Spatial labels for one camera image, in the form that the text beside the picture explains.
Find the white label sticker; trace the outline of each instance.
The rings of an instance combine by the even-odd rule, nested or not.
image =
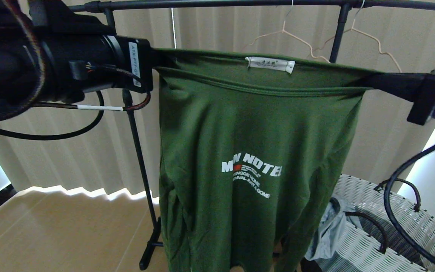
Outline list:
[[[132,64],[132,74],[140,78],[140,66],[139,66],[139,51],[136,43],[128,43],[128,50],[130,51],[130,61]],[[133,84],[137,87],[142,85],[137,80],[133,80]]]
[[[288,74],[291,74],[293,72],[293,68],[295,67],[295,61],[293,60],[277,60],[270,59],[268,57],[245,57],[245,60],[248,61],[248,68],[255,67],[286,71]]]

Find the clothes hanger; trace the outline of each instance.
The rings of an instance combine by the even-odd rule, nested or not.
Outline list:
[[[292,7],[290,8],[290,10],[288,11],[288,13],[286,14],[285,19],[283,20],[283,28],[282,28],[280,31],[275,31],[275,32],[272,32],[272,33],[268,33],[268,34],[264,34],[264,35],[261,35],[261,36],[257,36],[257,37],[254,39],[254,41],[253,41],[252,43],[250,43],[250,44],[248,44],[248,45],[245,45],[245,46],[241,49],[241,52],[243,52],[243,50],[244,50],[247,46],[252,46],[252,45],[253,45],[253,44],[254,44],[258,39],[260,39],[260,38],[263,38],[263,37],[266,37],[266,36],[271,36],[271,35],[274,35],[274,34],[280,34],[280,33],[283,33],[283,34],[286,34],[286,35],[288,35],[288,36],[291,36],[292,38],[295,38],[296,40],[298,40],[298,41],[300,41],[300,42],[306,44],[306,45],[310,48],[310,56],[311,56],[313,59],[323,59],[323,60],[325,60],[325,62],[330,63],[330,61],[329,61],[326,57],[323,57],[323,56],[315,56],[315,55],[313,55],[313,47],[312,47],[309,43],[307,43],[307,42],[304,41],[303,39],[298,38],[297,36],[295,36],[295,35],[293,35],[293,34],[291,34],[290,32],[288,32],[288,31],[285,30],[286,17],[288,17],[288,14],[290,14],[290,12],[292,11],[294,3],[295,3],[295,0],[292,0]]]
[[[364,4],[365,4],[365,3],[366,3],[366,0],[362,0],[362,5],[360,6],[359,10],[357,10],[357,12],[355,13],[355,16],[353,17],[352,27],[351,27],[350,29],[345,30],[343,33],[345,34],[345,33],[350,32],[350,31],[355,31],[355,32],[357,32],[357,33],[359,33],[359,34],[362,34],[362,35],[364,35],[364,36],[367,36],[367,37],[369,37],[369,38],[375,40],[375,41],[377,42],[377,44],[378,44],[378,53],[379,53],[380,55],[387,55],[387,56],[389,56],[389,57],[392,59],[392,61],[394,62],[395,66],[397,67],[397,69],[399,70],[399,72],[402,73],[402,69],[400,68],[399,62],[397,62],[397,60],[395,59],[395,57],[394,57],[391,53],[389,53],[389,52],[383,52],[383,51],[382,51],[382,43],[380,43],[380,40],[379,40],[378,38],[375,38],[374,36],[372,36],[372,35],[370,35],[370,34],[368,34],[368,33],[365,33],[365,32],[363,32],[363,31],[358,30],[358,29],[355,28],[355,20],[357,19],[357,14],[359,14],[359,12],[361,11],[361,9],[364,7]],[[323,44],[323,46],[321,46],[321,48],[315,48],[315,49],[312,50],[312,51],[322,50],[323,48],[325,48],[325,46],[327,45],[327,43],[328,43],[329,41],[333,40],[334,38],[335,38],[335,36],[332,36],[331,38],[329,38],[328,40],[325,41],[325,43]]]

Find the curtain fold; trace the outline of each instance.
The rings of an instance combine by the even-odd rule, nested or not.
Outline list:
[[[85,0],[66,0],[81,5]],[[23,9],[27,10],[24,1]],[[335,34],[340,7],[295,6],[287,17],[286,30],[320,48]],[[243,47],[260,35],[281,30],[290,6],[179,8],[174,11],[178,48],[273,53],[311,60],[309,48],[277,34]],[[356,9],[349,14],[348,29]],[[96,15],[106,22],[103,14]],[[115,11],[117,34],[150,40],[154,48],[173,48],[171,9]],[[435,68],[435,11],[370,7],[361,10],[356,28],[376,36],[383,51],[394,54],[404,72],[430,72]],[[329,57],[333,40],[316,55]],[[344,34],[337,63],[396,72],[393,62],[378,54],[374,40],[355,32]],[[106,105],[122,105],[120,90],[103,92]],[[157,195],[159,179],[159,84],[154,73],[152,100],[135,112],[151,189]],[[133,93],[134,102],[143,95]],[[96,105],[95,94],[81,104]],[[364,95],[359,124],[343,172],[379,182],[405,159],[420,151],[435,127],[406,121],[411,103],[373,90]],[[21,133],[53,134],[80,129],[97,113],[90,111],[31,109],[0,122],[0,128]],[[0,164],[17,190],[30,186],[83,186],[106,193],[123,187],[143,191],[140,168],[126,113],[106,112],[102,122],[88,133],[51,142],[25,141],[0,136]]]

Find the gray cloth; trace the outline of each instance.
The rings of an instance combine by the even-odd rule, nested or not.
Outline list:
[[[346,221],[361,229],[360,220],[356,216],[345,216],[345,212],[355,212],[355,207],[343,199],[332,197],[320,220],[305,258],[309,261],[318,258],[328,259],[340,246],[340,236],[345,230]]]

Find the clothes rack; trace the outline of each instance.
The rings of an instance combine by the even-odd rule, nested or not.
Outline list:
[[[361,7],[362,0],[134,0],[134,1],[121,1],[121,2],[100,2],[92,1],[84,5],[70,6],[73,12],[92,12],[104,13],[107,18],[107,24],[115,27],[114,10],[129,10],[129,9],[155,9],[155,8],[185,8],[185,7],[225,7],[225,6],[277,6],[277,5],[333,5],[340,6],[340,13],[338,16],[337,28],[335,39],[333,40],[332,51],[330,54],[330,62],[335,63],[340,49],[340,43],[345,29],[345,23],[349,11],[352,8]],[[422,2],[415,0],[366,0],[363,8],[381,6],[381,7],[397,7],[409,9],[423,9],[435,11],[435,3]],[[132,105],[132,96],[129,90],[123,90],[122,98],[125,105]],[[160,242],[160,217],[157,218],[152,204],[152,195],[150,193],[149,182],[147,179],[147,171],[145,170],[145,163],[143,161],[142,148],[140,146],[137,125],[133,111],[128,111],[128,121],[131,126],[135,150],[142,174],[143,185],[145,188],[145,195],[150,210],[150,217],[152,219],[153,232],[147,242],[147,247],[143,252],[142,258],[139,262],[140,270],[147,269],[150,259],[156,246],[163,246],[164,243]]]

